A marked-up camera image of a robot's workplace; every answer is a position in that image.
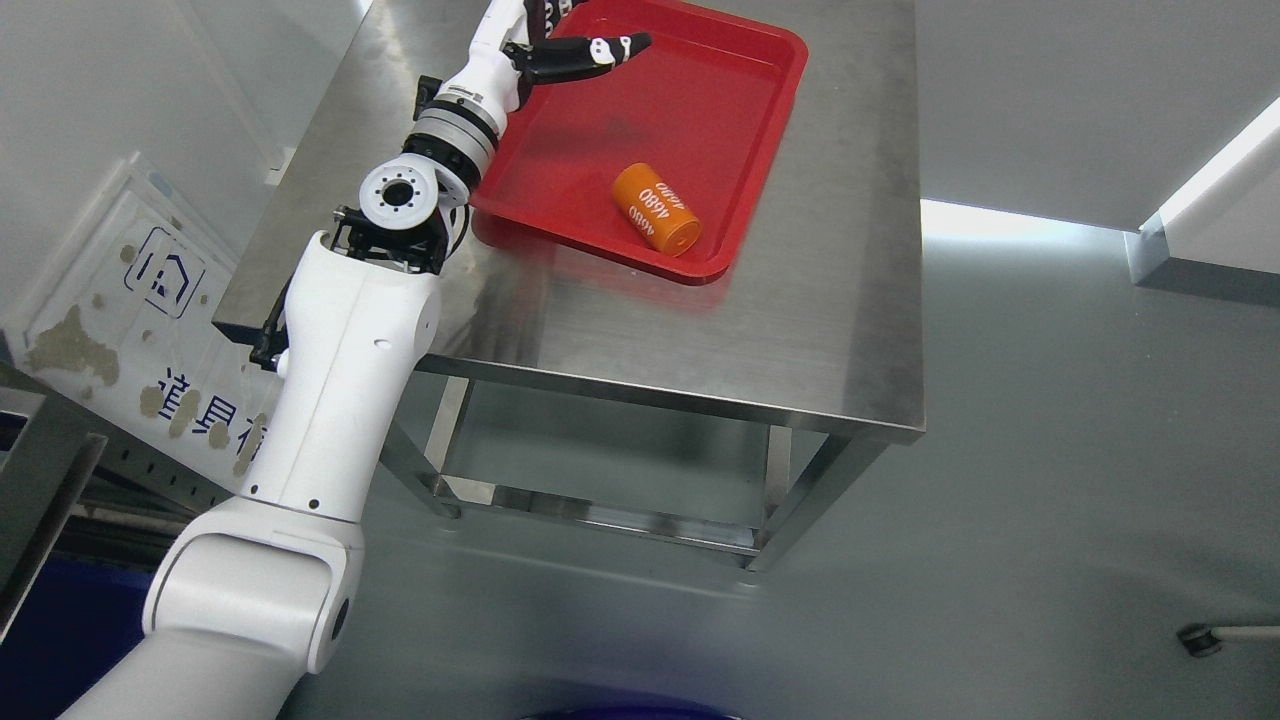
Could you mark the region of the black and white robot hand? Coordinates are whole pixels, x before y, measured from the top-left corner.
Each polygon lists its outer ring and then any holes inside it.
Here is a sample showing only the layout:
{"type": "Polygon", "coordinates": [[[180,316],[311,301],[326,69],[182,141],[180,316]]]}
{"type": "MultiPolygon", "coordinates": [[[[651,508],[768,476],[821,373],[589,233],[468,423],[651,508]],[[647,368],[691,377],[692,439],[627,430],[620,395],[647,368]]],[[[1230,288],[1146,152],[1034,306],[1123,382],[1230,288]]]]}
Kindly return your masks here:
{"type": "Polygon", "coordinates": [[[653,45],[648,32],[621,36],[552,33],[580,1],[492,1],[467,47],[463,68],[442,82],[436,100],[479,108],[504,119],[532,88],[591,79],[631,61],[653,45]]]}

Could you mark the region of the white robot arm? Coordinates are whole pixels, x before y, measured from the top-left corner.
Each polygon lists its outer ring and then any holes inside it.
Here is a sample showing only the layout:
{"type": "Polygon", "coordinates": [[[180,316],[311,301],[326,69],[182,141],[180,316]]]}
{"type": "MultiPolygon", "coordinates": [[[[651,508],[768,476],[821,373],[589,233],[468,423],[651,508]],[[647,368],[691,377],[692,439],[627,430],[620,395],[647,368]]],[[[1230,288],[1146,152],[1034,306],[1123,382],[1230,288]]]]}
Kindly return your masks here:
{"type": "Polygon", "coordinates": [[[161,561],[143,639],[67,719],[273,719],[332,660],[364,565],[369,488],[440,322],[460,208],[529,85],[465,70],[420,104],[401,155],[370,170],[338,231],[308,241],[283,296],[288,346],[242,488],[161,561]]]}

